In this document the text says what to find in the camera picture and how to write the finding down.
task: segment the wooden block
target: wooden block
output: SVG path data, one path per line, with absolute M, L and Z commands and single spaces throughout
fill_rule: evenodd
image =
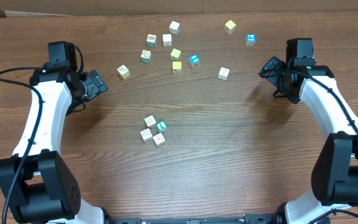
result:
M 157 126 L 157 131 L 159 131 L 159 133 L 164 133 L 165 131 L 168 130 L 167 128 L 167 124 L 165 124 L 165 121 L 160 121 L 156 124 Z
M 226 31 L 228 34 L 233 33 L 233 31 L 236 29 L 236 24 L 233 21 L 228 21 L 224 25 L 224 31 Z
M 181 62 L 172 62 L 172 72 L 181 73 Z
M 189 57 L 189 64 L 192 68 L 196 67 L 200 64 L 200 58 L 198 58 L 198 55 L 192 55 Z
M 256 35 L 255 34 L 247 34 L 246 46 L 254 46 L 255 43 L 256 43 Z
M 164 46 L 172 46 L 172 35 L 171 34 L 163 34 L 162 35 L 162 44 Z
M 150 60 L 152 59 L 152 52 L 149 50 L 143 50 L 140 55 L 140 59 L 142 59 L 142 62 L 150 63 Z
M 155 119 L 152 116 L 148 116 L 144 119 L 144 121 L 146 122 L 146 125 L 148 128 L 154 128 L 155 127 Z
M 156 136 L 154 136 L 153 139 L 154 139 L 154 142 L 157 145 L 157 147 L 165 144 L 165 138 L 161 133 L 156 135 Z
M 172 34 L 178 34 L 180 30 L 180 23 L 172 21 L 169 26 L 169 32 Z
M 157 41 L 157 36 L 156 35 L 153 35 L 153 34 L 147 35 L 147 40 L 146 40 L 147 46 L 155 47 L 156 41 Z
M 178 49 L 173 49 L 171 52 L 171 60 L 180 60 L 181 51 Z
M 144 142 L 147 142 L 153 138 L 152 132 L 149 128 L 140 132 Z
M 117 71 L 123 79 L 126 79 L 131 74 L 125 65 L 121 65 L 119 68 L 117 68 Z
M 230 71 L 230 69 L 221 67 L 221 70 L 219 71 L 218 78 L 220 78 L 222 80 L 227 80 L 227 76 L 229 75 L 229 71 Z

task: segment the wooden table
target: wooden table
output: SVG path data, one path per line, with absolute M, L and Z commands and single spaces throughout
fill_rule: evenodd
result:
M 228 35 L 230 19 L 237 27 Z M 172 20 L 181 31 L 162 47 Z M 257 35 L 255 47 L 245 47 L 246 33 Z M 147 34 L 157 35 L 155 49 Z M 85 70 L 103 76 L 109 90 L 66 118 L 62 155 L 83 198 L 112 216 L 267 213 L 310 188 L 324 144 L 306 105 L 274 99 L 274 86 L 257 75 L 270 57 L 285 60 L 295 37 L 313 38 L 317 63 L 334 72 L 358 115 L 358 11 L 0 19 L 0 70 L 41 66 L 48 42 L 65 40 L 80 47 Z M 181 74 L 172 73 L 173 47 L 183 54 Z M 143 49 L 152 51 L 150 64 L 140 61 Z M 201 65 L 190 68 L 194 53 Z M 125 80 L 122 64 L 131 71 Z M 230 69 L 227 81 L 220 67 Z M 31 74 L 5 77 L 27 82 Z M 29 107 L 28 89 L 0 82 L 0 159 L 19 142 Z M 158 148 L 140 137 L 150 114 L 168 125 Z M 0 190 L 0 219 L 3 203 Z

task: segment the small cube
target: small cube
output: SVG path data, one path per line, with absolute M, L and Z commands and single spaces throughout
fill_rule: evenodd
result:
M 230 69 L 221 67 L 221 70 L 219 71 L 218 78 L 220 78 L 222 80 L 227 80 L 227 76 L 229 75 L 229 71 L 230 71 Z
M 181 51 L 178 49 L 173 49 L 171 52 L 171 60 L 180 60 Z
M 171 36 L 171 34 L 163 34 L 162 35 L 162 44 L 164 46 L 172 46 L 172 36 Z
M 164 133 L 165 131 L 168 130 L 167 125 L 165 124 L 165 121 L 160 121 L 156 124 L 157 126 L 157 131 L 159 131 L 159 133 Z
M 155 47 L 155 42 L 157 41 L 157 36 L 153 34 L 147 35 L 146 44 L 149 47 Z
M 192 68 L 196 67 L 200 64 L 200 59 L 198 58 L 198 55 L 192 55 L 189 57 L 189 64 Z
M 247 34 L 246 46 L 254 46 L 255 42 L 256 42 L 256 35 L 255 34 Z
M 154 128 L 155 127 L 155 119 L 152 116 L 148 116 L 144 119 L 144 121 L 146 122 L 146 125 L 148 128 Z
M 155 142 L 155 144 L 157 145 L 157 147 L 159 147 L 159 146 L 165 144 L 165 138 L 164 138 L 164 136 L 163 136 L 161 133 L 158 134 L 158 135 L 155 135 L 155 136 L 153 137 L 153 139 L 154 139 L 154 142 Z
M 172 72 L 181 73 L 181 62 L 172 62 Z
M 153 138 L 152 132 L 149 128 L 140 132 L 144 142 L 147 142 Z
M 126 79 L 131 74 L 125 65 L 121 65 L 119 68 L 117 68 L 117 71 L 123 79 Z
M 150 63 L 150 60 L 152 59 L 152 52 L 149 50 L 143 50 L 140 55 L 140 59 L 142 59 L 142 62 Z
M 236 29 L 236 24 L 233 21 L 228 21 L 224 25 L 224 31 L 226 31 L 228 34 L 233 33 L 234 29 Z
M 180 23 L 172 21 L 169 25 L 169 32 L 172 34 L 178 34 L 180 30 Z

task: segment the printed symbol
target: printed symbol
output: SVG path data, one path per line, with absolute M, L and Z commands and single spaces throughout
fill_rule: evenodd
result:
M 159 123 L 159 124 L 158 124 L 158 128 L 159 128 L 160 130 L 162 130 L 162 129 L 165 129 L 165 128 L 167 128 L 167 127 L 166 127 L 166 125 L 165 125 L 164 123 Z
M 143 132 L 143 137 L 146 137 L 146 136 L 149 136 L 149 135 L 151 135 L 150 131 Z
M 250 41 L 255 41 L 255 35 L 247 35 L 248 36 L 248 40 Z

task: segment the black cable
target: black cable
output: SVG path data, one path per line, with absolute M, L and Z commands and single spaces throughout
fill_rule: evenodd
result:
M 10 69 L 7 69 L 7 70 L 0 71 L 0 75 L 3 74 L 3 73 L 17 71 L 17 70 L 37 70 L 37 69 L 41 69 L 41 68 L 38 68 L 38 67 L 10 68 Z M 39 123 L 40 123 L 40 120 L 41 120 L 42 103 L 44 101 L 42 101 L 42 96 L 39 93 L 39 91 L 36 88 L 30 86 L 29 84 L 22 83 L 22 82 L 17 82 L 17 81 L 12 81 L 12 80 L 7 80 L 7 79 L 4 79 L 4 78 L 0 78 L 0 81 L 30 88 L 32 91 L 34 91 L 37 94 L 38 99 L 39 99 L 38 115 L 37 115 L 37 119 L 35 120 L 35 124 L 34 124 L 34 128 L 32 130 L 32 133 L 31 133 L 31 137 L 29 138 L 29 144 L 27 145 L 27 148 L 24 151 L 22 159 L 21 159 L 19 165 L 17 166 L 15 176 L 13 177 L 11 187 L 9 188 L 8 194 L 7 194 L 6 199 L 5 199 L 4 210 L 2 212 L 2 224 L 6 224 L 7 208 L 9 207 L 9 202 L 11 201 L 12 193 L 13 193 L 14 187 L 16 185 L 17 179 L 19 178 L 19 174 L 21 172 L 21 169 L 23 168 L 25 159 L 26 159 L 26 157 L 28 156 L 28 154 L 30 152 L 31 146 L 33 145 L 33 142 L 34 142 L 34 139 L 35 139 L 35 134 L 37 132 L 37 129 L 38 129 L 38 126 L 39 126 Z
M 269 75 L 269 72 L 277 72 L 276 74 L 273 75 Z M 354 123 L 354 120 L 352 120 L 349 112 L 347 112 L 346 107 L 344 106 L 343 102 L 341 101 L 341 99 L 337 96 L 337 94 L 335 94 L 334 90 L 332 88 L 329 88 L 328 86 L 326 86 L 324 83 L 320 82 L 319 80 L 313 78 L 311 75 L 307 75 L 305 73 L 302 72 L 298 72 L 295 70 L 289 70 L 289 69 L 280 69 L 280 68 L 273 68 L 273 69 L 268 69 L 268 70 L 264 70 L 263 72 L 260 73 L 260 76 L 262 78 L 270 78 L 270 77 L 276 77 L 276 76 L 282 76 L 285 72 L 291 72 L 297 75 L 301 75 L 304 78 L 309 78 L 310 80 L 314 81 L 315 83 L 319 84 L 321 87 L 323 87 L 324 89 L 326 89 L 334 98 L 335 100 L 338 102 L 339 107 L 341 107 L 346 119 L 349 121 L 349 124 L 351 125 L 351 127 L 353 128 L 354 132 L 357 134 L 358 136 L 358 128 L 356 126 L 356 124 Z M 322 220 L 323 218 L 325 218 L 326 216 L 332 214 L 332 213 L 336 213 L 336 212 L 341 212 L 341 213 L 345 213 L 348 215 L 351 215 L 353 217 L 358 218 L 358 214 L 356 213 L 352 213 L 352 212 L 348 212 L 346 210 L 340 210 L 340 209 L 332 209 L 328 212 L 326 212 L 325 214 L 321 215 L 318 218 L 315 218 L 313 220 L 313 222 L 310 223 L 316 223 L 320 220 Z
M 334 214 L 336 215 L 337 213 L 344 213 L 344 214 L 347 214 L 347 215 L 350 215 L 352 217 L 355 217 L 355 218 L 358 218 L 358 214 L 356 213 L 353 213 L 353 212 L 349 212 L 349 211 L 346 211 L 346 210 L 342 210 L 342 209 L 331 209 L 330 211 L 320 215 L 319 217 L 315 218 L 314 220 L 310 221 L 309 224 L 314 224 L 324 218 L 326 218 L 327 216 L 329 216 L 330 214 Z
M 82 57 L 82 53 L 80 51 L 80 48 L 76 45 L 74 45 L 74 48 L 77 49 L 78 53 L 80 53 L 80 57 L 81 57 L 81 65 L 80 65 L 80 69 L 78 69 L 77 71 L 77 75 L 78 77 L 81 77 L 83 71 L 84 71 L 84 58 Z

